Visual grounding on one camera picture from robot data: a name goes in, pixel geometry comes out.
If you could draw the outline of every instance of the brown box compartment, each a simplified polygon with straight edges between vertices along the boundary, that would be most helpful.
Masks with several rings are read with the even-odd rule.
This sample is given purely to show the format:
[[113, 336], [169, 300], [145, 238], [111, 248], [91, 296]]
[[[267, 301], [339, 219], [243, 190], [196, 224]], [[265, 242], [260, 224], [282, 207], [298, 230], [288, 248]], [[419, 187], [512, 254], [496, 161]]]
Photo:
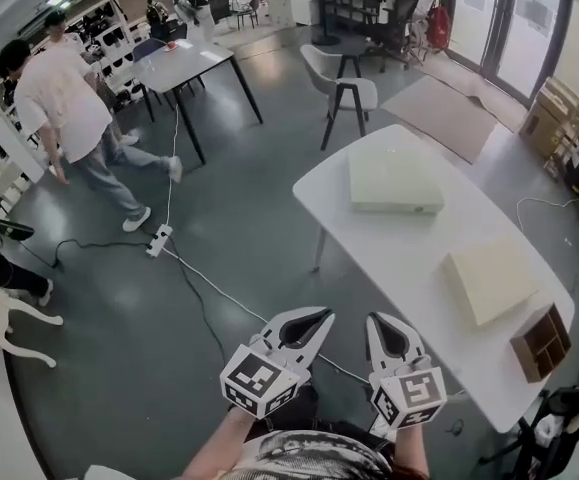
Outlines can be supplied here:
[[566, 357], [571, 341], [555, 304], [538, 313], [511, 338], [528, 382], [540, 382]]

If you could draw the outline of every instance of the white t-shirt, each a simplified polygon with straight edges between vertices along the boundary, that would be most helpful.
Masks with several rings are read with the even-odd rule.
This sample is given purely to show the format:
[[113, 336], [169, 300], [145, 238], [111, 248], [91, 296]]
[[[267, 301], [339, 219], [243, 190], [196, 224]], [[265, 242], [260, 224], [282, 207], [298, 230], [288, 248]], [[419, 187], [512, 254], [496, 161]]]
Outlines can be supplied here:
[[84, 79], [90, 71], [73, 49], [56, 46], [27, 63], [14, 93], [24, 133], [49, 122], [69, 163], [93, 151], [111, 123], [107, 106]]
[[62, 34], [60, 41], [53, 42], [51, 39], [45, 43], [45, 48], [53, 48], [54, 46], [66, 46], [74, 50], [78, 55], [85, 53], [85, 45], [78, 34], [68, 32]]

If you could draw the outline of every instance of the power strip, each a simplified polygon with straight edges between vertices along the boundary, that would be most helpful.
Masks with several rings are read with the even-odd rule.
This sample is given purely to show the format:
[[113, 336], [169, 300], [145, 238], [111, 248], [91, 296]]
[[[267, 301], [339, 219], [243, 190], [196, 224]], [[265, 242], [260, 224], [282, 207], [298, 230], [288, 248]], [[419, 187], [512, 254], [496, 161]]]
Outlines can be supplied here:
[[149, 247], [147, 247], [147, 254], [152, 258], [157, 258], [171, 236], [172, 231], [173, 229], [171, 229], [171, 226], [161, 224], [158, 233], [156, 233], [156, 238], [151, 240]]

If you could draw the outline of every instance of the cable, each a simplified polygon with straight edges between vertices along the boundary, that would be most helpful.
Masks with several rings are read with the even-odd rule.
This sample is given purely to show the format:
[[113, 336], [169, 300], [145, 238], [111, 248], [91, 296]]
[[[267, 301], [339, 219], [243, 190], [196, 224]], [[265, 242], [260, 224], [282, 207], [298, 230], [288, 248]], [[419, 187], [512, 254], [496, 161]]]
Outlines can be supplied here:
[[[171, 251], [167, 250], [167, 248], [163, 248], [162, 249], [164, 252], [166, 252], [167, 254], [169, 254], [170, 256], [173, 256], [174, 258], [176, 258], [182, 265], [184, 265], [185, 267], [187, 267], [189, 270], [191, 270], [193, 273], [195, 273], [196, 275], [198, 275], [200, 278], [202, 278], [209, 286], [211, 286], [214, 290], [216, 290], [220, 295], [222, 295], [223, 297], [225, 297], [226, 299], [229, 299], [231, 302], [233, 302], [234, 304], [236, 304], [237, 306], [239, 306], [242, 310], [246, 311], [247, 313], [249, 313], [251, 316], [253, 316], [254, 318], [257, 318], [258, 320], [260, 320], [261, 322], [268, 324], [269, 321], [264, 319], [263, 317], [261, 317], [260, 315], [257, 315], [256, 313], [254, 313], [253, 311], [251, 311], [250, 309], [248, 309], [246, 306], [244, 306], [242, 303], [238, 302], [236, 299], [234, 299], [231, 295], [228, 295], [227, 293], [223, 292], [220, 288], [218, 288], [215, 284], [213, 284], [209, 279], [207, 279], [207, 277], [200, 271], [196, 270], [195, 268], [193, 268], [191, 265], [189, 265], [185, 260], [183, 260], [180, 257], [180, 254], [178, 253], [178, 251], [176, 250], [176, 254], [172, 253]], [[363, 379], [362, 377], [356, 375], [355, 373], [350, 372], [349, 370], [345, 370], [343, 367], [341, 367], [340, 365], [334, 363], [331, 359], [329, 359], [328, 357], [323, 356], [322, 354], [318, 354], [318, 357], [320, 357], [320, 359], [324, 360], [325, 362], [329, 363], [331, 366], [333, 366], [336, 370], [338, 370], [341, 373], [344, 373], [345, 375], [347, 375], [348, 377], [351, 377], [355, 380], [357, 380], [358, 382], [362, 383], [362, 384], [369, 384], [369, 382], [366, 379]]]
[[516, 217], [518, 217], [518, 226], [520, 227], [520, 231], [524, 234], [524, 228], [522, 226], [522, 220], [520, 219], [520, 204], [524, 203], [525, 201], [535, 201], [537, 203], [545, 203], [548, 204], [549, 206], [556, 206], [558, 208], [566, 208], [567, 206], [569, 206], [571, 203], [575, 202], [575, 201], [579, 201], [579, 198], [576, 199], [570, 199], [569, 201], [567, 201], [565, 204], [560, 204], [560, 203], [552, 203], [550, 201], [545, 201], [544, 199], [537, 199], [535, 197], [525, 197], [523, 199], [521, 199], [520, 201], [518, 201], [518, 204], [516, 205]]
[[126, 246], [126, 247], [149, 247], [149, 244], [145, 243], [134, 243], [134, 242], [108, 242], [106, 244], [81, 244], [75, 238], [69, 238], [68, 240], [63, 240], [56, 246], [56, 252], [54, 254], [53, 265], [51, 268], [56, 268], [60, 265], [60, 259], [58, 258], [58, 252], [60, 247], [64, 244], [75, 243], [80, 249], [106, 249], [107, 247], [119, 247], [119, 246]]
[[[180, 257], [180, 253], [178, 252], [178, 248], [176, 247], [176, 243], [173, 241], [173, 238], [169, 237], [169, 240], [171, 240], [171, 245], [173, 246], [174, 251], [176, 251], [176, 254], [178, 255], [178, 257]], [[216, 343], [218, 344], [218, 348], [220, 349], [220, 356], [222, 357], [222, 367], [224, 368], [225, 366], [227, 366], [227, 359], [225, 356], [225, 349], [222, 346], [222, 342], [220, 341], [220, 338], [218, 338], [218, 335], [216, 334], [216, 331], [214, 331], [213, 327], [211, 326], [211, 324], [209, 323], [209, 320], [207, 320], [207, 311], [205, 308], [205, 301], [203, 300], [202, 296], [200, 295], [200, 293], [198, 293], [198, 290], [196, 289], [196, 287], [193, 285], [193, 283], [189, 280], [189, 277], [187, 276], [187, 272], [185, 271], [185, 268], [183, 266], [183, 262], [178, 263], [178, 266], [180, 267], [180, 272], [182, 272], [183, 277], [185, 278], [185, 282], [187, 283], [187, 285], [189, 286], [189, 288], [191, 289], [191, 291], [195, 294], [196, 298], [198, 299], [198, 301], [200, 302], [200, 312], [202, 313], [202, 319], [205, 322], [205, 326], [207, 327], [207, 329], [209, 329], [209, 332], [211, 333], [211, 335], [213, 336], [213, 339], [216, 341]]]
[[50, 263], [46, 262], [45, 260], [43, 260], [40, 256], [38, 256], [35, 252], [33, 252], [31, 249], [29, 249], [29, 247], [27, 247], [25, 244], [23, 244], [22, 242], [20, 242], [20, 245], [22, 245], [22, 248], [25, 249], [29, 254], [31, 254], [32, 256], [34, 256], [40, 263], [44, 263], [45, 265], [47, 265], [49, 268], [54, 268], [51, 266]]
[[[176, 156], [176, 139], [178, 138], [178, 123], [180, 121], [180, 109], [176, 105], [176, 133], [173, 135], [173, 154], [172, 157]], [[173, 185], [173, 180], [171, 176], [169, 177], [169, 197], [167, 198], [167, 222], [165, 222], [165, 226], [169, 225], [169, 215], [171, 209], [171, 187]]]
[[[520, 231], [522, 234], [524, 234], [524, 229], [522, 226], [522, 220], [520, 219], [520, 204], [523, 203], [524, 201], [535, 201], [537, 203], [544, 203], [544, 204], [548, 204], [549, 206], [555, 206], [557, 208], [566, 208], [571, 203], [573, 203], [575, 201], [579, 201], [579, 198], [570, 199], [569, 201], [567, 201], [564, 204], [552, 203], [551, 201], [545, 201], [543, 199], [537, 199], [535, 197], [525, 197], [525, 198], [521, 199], [520, 201], [518, 201], [518, 204], [516, 205], [516, 216], [518, 217], [518, 225], [520, 227]], [[573, 281], [571, 283], [571, 288], [569, 288], [567, 290], [569, 292], [569, 295], [573, 295], [573, 292], [576, 289], [576, 284], [578, 283], [578, 278], [579, 278], [579, 270], [578, 270], [578, 272], [576, 272], [576, 275], [573, 278]]]

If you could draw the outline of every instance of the black cap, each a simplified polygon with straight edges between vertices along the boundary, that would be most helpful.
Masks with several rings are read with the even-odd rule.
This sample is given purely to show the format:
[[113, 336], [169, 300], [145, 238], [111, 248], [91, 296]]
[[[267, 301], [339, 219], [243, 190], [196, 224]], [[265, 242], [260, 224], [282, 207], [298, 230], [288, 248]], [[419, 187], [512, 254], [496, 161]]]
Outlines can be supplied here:
[[45, 28], [60, 25], [65, 21], [67, 21], [67, 15], [60, 9], [55, 9], [47, 14], [47, 17], [45, 18]]

